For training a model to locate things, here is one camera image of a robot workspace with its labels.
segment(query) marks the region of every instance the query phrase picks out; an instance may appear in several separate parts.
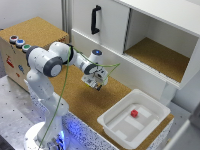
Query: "brown work surface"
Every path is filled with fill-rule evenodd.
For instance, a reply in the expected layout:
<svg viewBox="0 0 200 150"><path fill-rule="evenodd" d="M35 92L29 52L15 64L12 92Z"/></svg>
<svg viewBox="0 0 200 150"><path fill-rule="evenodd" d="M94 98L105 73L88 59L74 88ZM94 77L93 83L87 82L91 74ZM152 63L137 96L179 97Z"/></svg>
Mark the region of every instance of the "brown work surface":
<svg viewBox="0 0 200 150"><path fill-rule="evenodd" d="M24 39L26 44L45 47L68 34L40 17L9 27L0 32L0 37L9 42L12 35Z"/></svg>
<svg viewBox="0 0 200 150"><path fill-rule="evenodd" d="M149 38L143 39L125 53L178 82L181 82L190 60Z"/></svg>
<svg viewBox="0 0 200 150"><path fill-rule="evenodd" d="M58 94L62 91L65 74L66 67L63 67L62 72L57 77L50 78L54 90ZM108 84L102 87L101 91L97 91L86 86L81 81L82 76L83 73L78 68L69 67L67 84L63 94L63 98L69 104L69 110L120 150L123 149L104 133L103 127L97 122L97 118L130 93L131 89L109 77ZM169 115L137 150L145 150L172 119L173 115Z"/></svg>

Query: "black handle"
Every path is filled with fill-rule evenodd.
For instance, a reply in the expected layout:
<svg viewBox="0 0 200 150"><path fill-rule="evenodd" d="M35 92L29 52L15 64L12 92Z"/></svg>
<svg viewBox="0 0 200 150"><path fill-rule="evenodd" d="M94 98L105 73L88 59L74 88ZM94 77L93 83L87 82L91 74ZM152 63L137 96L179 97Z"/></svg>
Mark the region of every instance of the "black handle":
<svg viewBox="0 0 200 150"><path fill-rule="evenodd" d="M101 10L101 7L96 5L96 8L92 10L92 24L91 24L91 31L92 34L98 33L100 30L96 28L96 12Z"/></svg>

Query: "cardboard box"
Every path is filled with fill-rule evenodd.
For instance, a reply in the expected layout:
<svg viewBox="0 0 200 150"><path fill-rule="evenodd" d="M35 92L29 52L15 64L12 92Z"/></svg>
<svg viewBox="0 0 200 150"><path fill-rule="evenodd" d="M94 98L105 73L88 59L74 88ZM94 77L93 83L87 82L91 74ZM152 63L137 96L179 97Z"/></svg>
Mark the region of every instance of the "cardboard box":
<svg viewBox="0 0 200 150"><path fill-rule="evenodd" d="M48 50L55 41L69 43L69 35L47 21L36 17L0 31L0 50L7 75L28 91L24 83L30 68L22 49L10 44L9 38L17 35L26 44Z"/></svg>

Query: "white drawer front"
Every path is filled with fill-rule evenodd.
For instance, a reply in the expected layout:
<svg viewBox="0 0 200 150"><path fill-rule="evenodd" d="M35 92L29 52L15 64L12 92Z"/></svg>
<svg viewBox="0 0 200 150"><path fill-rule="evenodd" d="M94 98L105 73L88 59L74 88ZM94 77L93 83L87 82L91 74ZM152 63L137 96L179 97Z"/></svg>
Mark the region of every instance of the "white drawer front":
<svg viewBox="0 0 200 150"><path fill-rule="evenodd" d="M99 33L91 34L91 15L96 5L96 28ZM113 0L74 0L73 29L95 42L122 54L129 18L129 8Z"/></svg>
<svg viewBox="0 0 200 150"><path fill-rule="evenodd" d="M95 43L95 41L92 41L75 30L72 30L72 40L73 45L86 56L89 56L93 49L99 49L103 52L103 64L120 63L121 65L111 74L114 79L131 89L138 88L155 99L159 100L161 98L166 81L133 64L125 56Z"/></svg>

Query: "white tray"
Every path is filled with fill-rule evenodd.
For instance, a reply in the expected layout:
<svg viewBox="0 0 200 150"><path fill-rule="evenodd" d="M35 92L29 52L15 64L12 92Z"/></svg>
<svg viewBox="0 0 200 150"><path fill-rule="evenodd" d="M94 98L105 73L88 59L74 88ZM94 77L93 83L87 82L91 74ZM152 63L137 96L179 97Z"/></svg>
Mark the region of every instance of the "white tray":
<svg viewBox="0 0 200 150"><path fill-rule="evenodd" d="M133 118L132 110L138 111ZM170 109L135 89L98 118L105 133L126 149L136 149L169 115Z"/></svg>

